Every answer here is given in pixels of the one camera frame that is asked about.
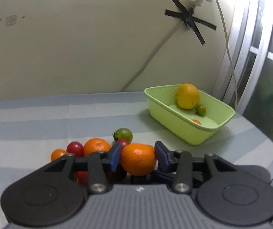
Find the light green plastic basket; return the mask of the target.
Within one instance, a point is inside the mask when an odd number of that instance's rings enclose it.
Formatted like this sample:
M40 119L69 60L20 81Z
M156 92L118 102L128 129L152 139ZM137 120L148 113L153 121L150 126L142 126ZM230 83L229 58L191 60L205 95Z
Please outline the light green plastic basket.
M185 110L176 102L178 84L149 87L144 90L150 115L186 143L197 146L213 136L235 115L235 110L215 97L199 91L199 104L206 106L204 116L196 108ZM199 120L202 125L191 121Z

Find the black tape cross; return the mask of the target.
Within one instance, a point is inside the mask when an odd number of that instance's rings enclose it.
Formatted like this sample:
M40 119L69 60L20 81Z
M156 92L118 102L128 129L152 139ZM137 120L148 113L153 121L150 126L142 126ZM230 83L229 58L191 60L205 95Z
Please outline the black tape cross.
M182 3L179 0L172 0L172 2L179 9L179 12L166 9L165 15L168 17L181 19L181 21L186 25L187 28L191 28L194 31L195 35L197 36L198 40L203 46L205 44L205 40L202 37L202 34L200 33L200 30L198 29L196 23L207 26L208 28L211 28L214 31L217 29L217 27L209 22L206 22L202 19L194 17L193 16L194 10L193 9L187 10L186 7L182 5Z

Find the small orange tangerine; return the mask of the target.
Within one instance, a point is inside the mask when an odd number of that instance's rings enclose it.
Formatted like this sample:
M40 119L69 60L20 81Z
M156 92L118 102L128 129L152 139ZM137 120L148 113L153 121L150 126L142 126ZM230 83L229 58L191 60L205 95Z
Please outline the small orange tangerine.
M67 152L63 149L55 149L51 154L51 162L66 154Z

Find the red cherry tomato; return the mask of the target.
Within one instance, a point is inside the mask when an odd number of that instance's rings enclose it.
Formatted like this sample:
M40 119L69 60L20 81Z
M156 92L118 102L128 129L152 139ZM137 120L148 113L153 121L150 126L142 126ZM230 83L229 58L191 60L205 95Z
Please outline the red cherry tomato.
M67 145L66 151L74 154L76 158L84 157L84 147L80 142L72 141Z

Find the large yellow orange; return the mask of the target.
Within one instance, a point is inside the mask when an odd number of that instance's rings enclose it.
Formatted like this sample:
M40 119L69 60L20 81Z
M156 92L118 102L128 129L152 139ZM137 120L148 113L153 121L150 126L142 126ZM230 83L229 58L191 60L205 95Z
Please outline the large yellow orange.
M179 86L175 98L177 104L182 109L190 110L197 106L200 100L200 93L197 87L192 84L185 83Z

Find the aluminium window frame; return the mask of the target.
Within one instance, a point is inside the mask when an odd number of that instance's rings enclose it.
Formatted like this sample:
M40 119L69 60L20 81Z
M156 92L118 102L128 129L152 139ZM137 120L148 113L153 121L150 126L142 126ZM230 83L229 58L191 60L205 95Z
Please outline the aluminium window frame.
M240 114L273 115L273 0L234 0L229 48L213 94Z

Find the dark red tomato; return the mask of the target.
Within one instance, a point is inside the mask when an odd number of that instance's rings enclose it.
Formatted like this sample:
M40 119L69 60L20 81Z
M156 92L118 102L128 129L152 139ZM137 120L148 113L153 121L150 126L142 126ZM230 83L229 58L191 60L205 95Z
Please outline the dark red tomato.
M117 142L121 145L121 149L124 149L126 146L130 144L130 142L127 141L126 139L119 139Z

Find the striped blue white cloth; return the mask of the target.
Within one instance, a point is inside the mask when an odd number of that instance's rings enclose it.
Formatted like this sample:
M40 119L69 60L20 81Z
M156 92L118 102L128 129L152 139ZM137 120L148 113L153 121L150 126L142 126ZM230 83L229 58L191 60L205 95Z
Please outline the striped blue white cloth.
M273 142L239 114L201 145L190 146L150 116L142 92L53 96L0 101L0 196L49 163L55 149L90 138L112 142L122 127L132 131L136 143L161 141L194 156L213 152L234 164L265 167L273 178ZM5 225L0 208L0 228Z

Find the small green tomato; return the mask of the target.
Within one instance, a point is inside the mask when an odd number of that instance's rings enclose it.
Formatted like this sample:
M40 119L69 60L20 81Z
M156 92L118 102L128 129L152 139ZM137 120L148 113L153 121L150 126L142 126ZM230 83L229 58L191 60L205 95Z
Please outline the small green tomato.
M196 113L200 116L204 116L206 114L207 108L203 104L199 104L196 108Z

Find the small orange in basket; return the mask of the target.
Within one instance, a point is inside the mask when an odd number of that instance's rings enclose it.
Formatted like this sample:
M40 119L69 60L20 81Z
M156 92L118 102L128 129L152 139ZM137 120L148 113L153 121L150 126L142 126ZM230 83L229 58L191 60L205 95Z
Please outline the small orange in basket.
M198 125L202 125L201 122L199 120L196 119L192 119L191 121L193 121L194 123L198 124Z

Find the orange mandarin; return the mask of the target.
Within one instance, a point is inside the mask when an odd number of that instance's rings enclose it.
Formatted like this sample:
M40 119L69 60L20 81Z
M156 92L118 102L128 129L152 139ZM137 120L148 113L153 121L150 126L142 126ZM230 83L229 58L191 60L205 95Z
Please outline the orange mandarin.
M156 166L155 149L151 145L132 143L121 151L120 164L123 169L134 176L145 176Z
M89 139L84 144L84 156L88 157L93 152L105 151L108 152L111 149L111 145L101 138Z

